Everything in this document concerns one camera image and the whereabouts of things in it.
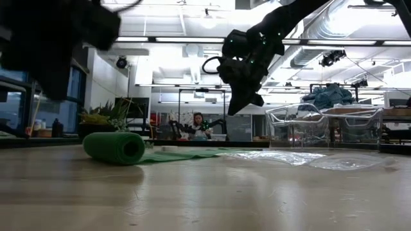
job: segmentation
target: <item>bottle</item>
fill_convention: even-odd
[[[53,126],[51,127],[51,136],[53,138],[59,137],[59,129],[60,129],[59,124],[60,124],[60,122],[58,122],[58,119],[56,118],[54,120]]]
[[[41,121],[41,129],[46,129],[46,119]]]
[[[39,131],[41,129],[41,120],[40,119],[36,119],[34,122],[34,128],[33,130],[35,131]]]

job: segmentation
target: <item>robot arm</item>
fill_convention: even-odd
[[[217,73],[232,90],[228,114],[236,114],[248,104],[263,106],[263,98],[256,92],[261,88],[261,80],[268,75],[268,67],[275,55],[284,55],[282,40],[305,17],[327,3],[328,0],[295,0],[293,3],[276,8],[247,32],[233,30],[225,39],[222,57]],[[386,0],[398,14],[411,35],[411,1]]]
[[[217,119],[208,124],[210,128],[217,126],[217,125],[221,126],[221,131],[223,134],[227,134],[227,122],[224,119]]]
[[[29,72],[48,98],[65,100],[73,48],[86,42],[109,50],[119,36],[119,12],[141,1],[112,12],[99,0],[1,0],[0,26],[12,34],[1,66]]]

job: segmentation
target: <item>potted plant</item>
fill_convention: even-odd
[[[94,132],[128,132],[126,116],[131,102],[123,102],[124,99],[114,105],[107,101],[104,107],[100,106],[89,112],[83,109],[78,126],[79,138],[82,140]]]

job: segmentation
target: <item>green mat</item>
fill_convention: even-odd
[[[215,157],[220,153],[238,150],[195,150],[195,151],[156,151],[144,155],[145,145],[142,138],[135,133],[97,132],[83,140],[85,152],[92,158],[119,165],[134,165],[154,162],[170,162],[192,158]]]
[[[195,150],[195,151],[156,151],[145,154],[140,160],[142,163],[169,162],[176,160],[188,160],[193,158],[217,157],[217,154],[226,153],[227,150]]]

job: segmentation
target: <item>fluorescent light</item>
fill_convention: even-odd
[[[179,102],[176,101],[159,101],[159,103],[164,103],[164,104],[179,104]],[[212,103],[212,102],[185,102],[181,101],[180,104],[219,104],[222,105],[224,104],[223,102],[217,102],[217,103]]]
[[[118,37],[116,42],[147,42],[148,37]]]
[[[386,46],[411,46],[411,41],[385,41]]]
[[[343,51],[344,47],[331,47],[331,46],[303,46],[302,49],[310,49],[310,50],[330,50],[330,51]]]
[[[282,86],[274,86],[274,87],[261,87],[261,89],[309,90],[310,87],[282,87]]]
[[[137,87],[175,87],[172,84],[136,84]]]
[[[158,42],[224,43],[224,38],[157,37]]]
[[[283,39],[283,44],[284,45],[300,44],[300,40],[299,39]]]
[[[371,40],[309,40],[311,45],[336,45],[336,46],[366,46],[374,45],[376,41]]]
[[[190,84],[190,85],[180,85],[179,87],[195,87],[195,88],[209,88],[209,87],[216,87],[216,85],[196,85],[196,84]]]

